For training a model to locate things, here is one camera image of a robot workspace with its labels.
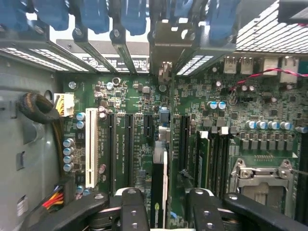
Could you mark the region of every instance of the black pcie slot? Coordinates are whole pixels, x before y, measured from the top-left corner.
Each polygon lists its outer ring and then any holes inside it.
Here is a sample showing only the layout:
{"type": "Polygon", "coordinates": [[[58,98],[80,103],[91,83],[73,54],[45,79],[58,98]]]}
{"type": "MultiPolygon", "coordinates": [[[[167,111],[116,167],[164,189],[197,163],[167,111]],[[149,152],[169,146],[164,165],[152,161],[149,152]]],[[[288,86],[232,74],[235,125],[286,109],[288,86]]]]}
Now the black pcie slot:
{"type": "Polygon", "coordinates": [[[180,121],[179,171],[187,169],[189,124],[190,124],[190,117],[182,115],[180,121]]]}
{"type": "Polygon", "coordinates": [[[112,194],[116,192],[116,117],[114,114],[108,114],[107,116],[107,142],[108,142],[108,154],[110,158],[110,191],[112,194]]]}
{"type": "Polygon", "coordinates": [[[153,137],[153,115],[144,115],[143,135],[147,138],[153,137]]]}
{"type": "Polygon", "coordinates": [[[134,183],[134,114],[125,114],[124,172],[127,187],[134,183]]]}

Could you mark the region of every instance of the silver screw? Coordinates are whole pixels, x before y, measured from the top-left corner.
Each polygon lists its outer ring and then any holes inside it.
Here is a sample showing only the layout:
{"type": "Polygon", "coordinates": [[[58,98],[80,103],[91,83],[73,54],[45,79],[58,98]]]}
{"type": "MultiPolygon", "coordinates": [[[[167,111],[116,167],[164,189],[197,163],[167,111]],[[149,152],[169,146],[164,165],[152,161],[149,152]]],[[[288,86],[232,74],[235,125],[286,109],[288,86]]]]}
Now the silver screw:
{"type": "Polygon", "coordinates": [[[232,200],[237,200],[237,195],[229,195],[229,198],[232,200]]]}
{"type": "Polygon", "coordinates": [[[95,198],[95,199],[103,199],[104,196],[101,195],[101,194],[96,194],[94,198],[95,198]]]}
{"type": "Polygon", "coordinates": [[[114,35],[116,38],[120,36],[120,32],[118,31],[118,29],[114,29],[114,35]]]}
{"type": "Polygon", "coordinates": [[[136,193],[136,190],[130,189],[130,190],[128,191],[128,193],[129,193],[129,194],[136,193]]]}
{"type": "Polygon", "coordinates": [[[34,30],[40,35],[44,33],[43,28],[39,26],[34,26],[34,30]]]}
{"type": "Polygon", "coordinates": [[[77,87],[77,84],[76,84],[74,81],[72,81],[72,82],[69,82],[69,83],[68,83],[68,87],[69,87],[70,89],[75,89],[75,88],[77,87]]]}
{"type": "Polygon", "coordinates": [[[82,35],[82,31],[79,28],[75,28],[74,32],[79,36],[82,35]]]}
{"type": "Polygon", "coordinates": [[[200,194],[200,195],[203,194],[203,191],[201,189],[196,189],[195,192],[200,194]]]}

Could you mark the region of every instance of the capacitor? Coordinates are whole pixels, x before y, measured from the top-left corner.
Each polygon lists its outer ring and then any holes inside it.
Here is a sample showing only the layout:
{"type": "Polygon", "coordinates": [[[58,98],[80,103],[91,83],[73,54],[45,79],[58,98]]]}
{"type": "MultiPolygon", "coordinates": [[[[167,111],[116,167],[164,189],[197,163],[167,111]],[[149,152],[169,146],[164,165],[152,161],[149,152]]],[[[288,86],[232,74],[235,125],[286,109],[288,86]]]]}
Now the capacitor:
{"type": "Polygon", "coordinates": [[[103,174],[105,172],[105,169],[106,169],[106,165],[104,164],[100,165],[100,168],[98,169],[98,173],[103,174]]]}
{"type": "Polygon", "coordinates": [[[107,90],[112,90],[113,88],[114,88],[114,85],[113,85],[112,82],[108,82],[108,83],[106,84],[106,89],[107,89],[107,90]]]}
{"type": "Polygon", "coordinates": [[[100,91],[96,91],[95,93],[94,93],[94,98],[95,99],[100,99],[100,98],[102,98],[103,97],[103,93],[101,93],[100,91]]]}
{"type": "Polygon", "coordinates": [[[266,123],[264,121],[258,121],[257,122],[257,128],[258,129],[265,129],[266,128],[266,123]]]}
{"type": "Polygon", "coordinates": [[[66,163],[66,164],[69,164],[73,161],[74,159],[74,156],[73,155],[66,155],[64,158],[63,158],[63,162],[66,163]]]}
{"type": "Polygon", "coordinates": [[[78,113],[78,114],[76,115],[76,119],[77,119],[78,121],[83,121],[83,120],[86,119],[86,114],[85,114],[84,112],[80,112],[80,113],[78,113]]]}
{"type": "Polygon", "coordinates": [[[289,122],[281,122],[280,127],[283,130],[290,130],[291,129],[291,124],[289,122]]]}
{"type": "Polygon", "coordinates": [[[105,107],[103,107],[103,106],[99,106],[99,107],[98,107],[98,111],[99,111],[99,112],[106,113],[106,112],[107,112],[107,109],[106,109],[105,107]]]}
{"type": "Polygon", "coordinates": [[[295,130],[299,133],[308,133],[308,127],[296,127],[295,130]]]}
{"type": "Polygon", "coordinates": [[[63,170],[64,170],[65,172],[69,172],[69,171],[71,171],[71,170],[73,169],[73,167],[74,167],[74,164],[73,164],[73,163],[65,164],[65,165],[63,166],[63,170]]]}
{"type": "Polygon", "coordinates": [[[219,102],[219,103],[218,103],[218,108],[219,108],[220,110],[225,110],[225,108],[226,108],[226,103],[225,103],[225,102],[219,102]]]}
{"type": "Polygon", "coordinates": [[[268,126],[269,126],[269,129],[274,129],[274,130],[278,129],[278,123],[274,121],[270,121],[268,126]]]}
{"type": "Polygon", "coordinates": [[[210,109],[216,109],[217,108],[217,102],[215,101],[210,101],[207,103],[207,106],[210,108],[210,109]]]}
{"type": "Polygon", "coordinates": [[[99,114],[99,118],[100,118],[101,120],[106,120],[106,119],[107,119],[106,113],[100,113],[100,114],[99,114]]]}
{"type": "Polygon", "coordinates": [[[84,127],[85,127],[85,122],[83,122],[83,121],[78,121],[77,123],[76,123],[76,128],[78,128],[78,129],[83,129],[84,127]]]}
{"type": "Polygon", "coordinates": [[[92,188],[86,188],[86,189],[83,191],[82,195],[87,196],[87,195],[89,195],[91,192],[92,192],[92,188]]]}
{"type": "Polygon", "coordinates": [[[63,141],[63,146],[65,148],[68,148],[70,146],[74,146],[74,144],[75,144],[75,142],[74,142],[74,140],[72,138],[68,138],[65,141],[63,141]]]}
{"type": "Polygon", "coordinates": [[[64,148],[63,149],[63,154],[64,155],[70,155],[74,152],[74,148],[73,147],[69,147],[69,148],[64,148]]]}
{"type": "Polygon", "coordinates": [[[246,122],[246,127],[249,128],[249,129],[254,129],[255,126],[256,126],[255,121],[248,120],[248,121],[246,122]]]}
{"type": "Polygon", "coordinates": [[[85,186],[83,184],[80,184],[76,188],[76,193],[82,194],[84,190],[85,190],[85,186]]]}

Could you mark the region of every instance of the pcie slot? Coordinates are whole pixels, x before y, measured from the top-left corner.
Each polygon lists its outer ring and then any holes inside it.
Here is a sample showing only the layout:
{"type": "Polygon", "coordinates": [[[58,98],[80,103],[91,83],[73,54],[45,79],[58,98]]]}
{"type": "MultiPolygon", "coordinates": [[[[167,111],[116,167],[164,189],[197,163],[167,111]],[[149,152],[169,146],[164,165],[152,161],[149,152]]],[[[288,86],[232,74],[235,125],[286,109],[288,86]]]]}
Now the pcie slot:
{"type": "Polygon", "coordinates": [[[179,171],[187,169],[190,117],[181,116],[179,141],[179,171]]]}
{"type": "Polygon", "coordinates": [[[127,176],[127,187],[134,182],[134,114],[125,114],[124,172],[127,176]]]}
{"type": "Polygon", "coordinates": [[[116,116],[115,114],[109,114],[107,116],[107,137],[108,137],[108,156],[110,158],[110,191],[112,194],[116,192],[116,116]]]}
{"type": "Polygon", "coordinates": [[[153,137],[153,115],[144,115],[143,134],[147,138],[153,137]]]}
{"type": "Polygon", "coordinates": [[[94,188],[98,181],[98,109],[86,108],[86,187],[94,188]]]}

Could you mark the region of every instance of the white pci slot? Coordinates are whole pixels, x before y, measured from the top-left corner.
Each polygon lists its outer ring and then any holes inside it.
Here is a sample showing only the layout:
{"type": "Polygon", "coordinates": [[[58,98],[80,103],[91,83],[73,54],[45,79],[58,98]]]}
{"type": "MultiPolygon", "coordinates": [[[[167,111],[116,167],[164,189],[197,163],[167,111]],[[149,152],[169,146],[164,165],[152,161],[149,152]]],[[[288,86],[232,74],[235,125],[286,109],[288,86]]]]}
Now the white pci slot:
{"type": "Polygon", "coordinates": [[[86,108],[86,188],[94,188],[98,181],[98,109],[86,108]]]}

